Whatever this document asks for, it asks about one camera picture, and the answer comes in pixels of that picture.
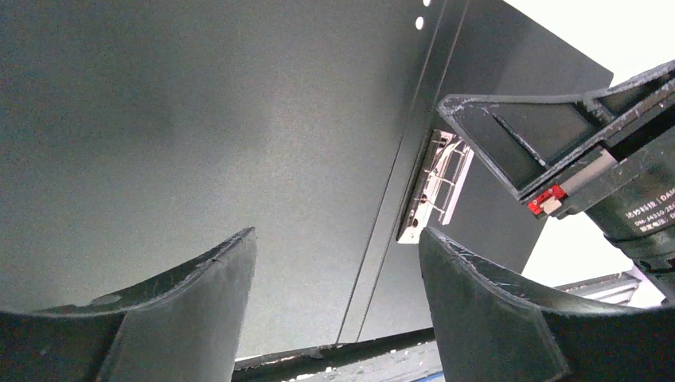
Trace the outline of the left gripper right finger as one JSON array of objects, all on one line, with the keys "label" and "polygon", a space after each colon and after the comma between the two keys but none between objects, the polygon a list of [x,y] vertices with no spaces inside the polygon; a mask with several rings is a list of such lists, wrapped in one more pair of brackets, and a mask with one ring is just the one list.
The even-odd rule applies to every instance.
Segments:
[{"label": "left gripper right finger", "polygon": [[419,238],[421,276],[449,381],[671,381],[674,308],[565,293],[463,247]]}]

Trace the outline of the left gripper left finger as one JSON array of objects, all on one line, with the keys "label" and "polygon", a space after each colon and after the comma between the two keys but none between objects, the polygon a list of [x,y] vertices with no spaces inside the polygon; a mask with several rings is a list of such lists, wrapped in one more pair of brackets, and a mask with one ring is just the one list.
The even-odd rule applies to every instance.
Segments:
[{"label": "left gripper left finger", "polygon": [[254,228],[83,306],[1,311],[4,381],[229,381],[256,269]]}]

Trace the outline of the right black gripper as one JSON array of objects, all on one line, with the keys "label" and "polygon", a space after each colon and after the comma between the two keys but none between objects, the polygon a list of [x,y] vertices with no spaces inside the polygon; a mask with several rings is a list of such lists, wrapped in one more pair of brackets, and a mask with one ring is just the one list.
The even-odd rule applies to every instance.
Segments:
[{"label": "right black gripper", "polygon": [[649,215],[674,186],[674,63],[578,95],[447,95],[439,115],[537,216],[609,198]]}]

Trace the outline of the metal folder clip mechanism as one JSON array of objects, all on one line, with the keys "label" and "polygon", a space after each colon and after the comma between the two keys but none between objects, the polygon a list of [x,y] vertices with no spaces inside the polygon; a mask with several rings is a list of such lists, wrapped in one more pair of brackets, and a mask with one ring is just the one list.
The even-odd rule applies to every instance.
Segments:
[{"label": "metal folder clip mechanism", "polygon": [[428,225],[447,226],[466,182],[474,152],[458,134],[432,131],[405,205],[398,244],[417,244]]}]

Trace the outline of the red black clip folder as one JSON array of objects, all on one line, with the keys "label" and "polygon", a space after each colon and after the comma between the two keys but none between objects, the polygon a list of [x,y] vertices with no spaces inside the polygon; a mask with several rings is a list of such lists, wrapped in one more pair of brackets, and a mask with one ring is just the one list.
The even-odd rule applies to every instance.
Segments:
[{"label": "red black clip folder", "polygon": [[612,78],[503,1],[4,1],[1,305],[85,304],[253,227],[240,357],[426,329],[396,233],[437,100]]}]

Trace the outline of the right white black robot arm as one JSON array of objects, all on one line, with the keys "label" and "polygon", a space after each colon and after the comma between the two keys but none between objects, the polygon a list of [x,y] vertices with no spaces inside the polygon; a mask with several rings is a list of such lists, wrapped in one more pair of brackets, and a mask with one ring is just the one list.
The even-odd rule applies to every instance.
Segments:
[{"label": "right white black robot arm", "polygon": [[674,300],[674,63],[574,95],[446,95],[437,112],[536,218],[586,214]]}]

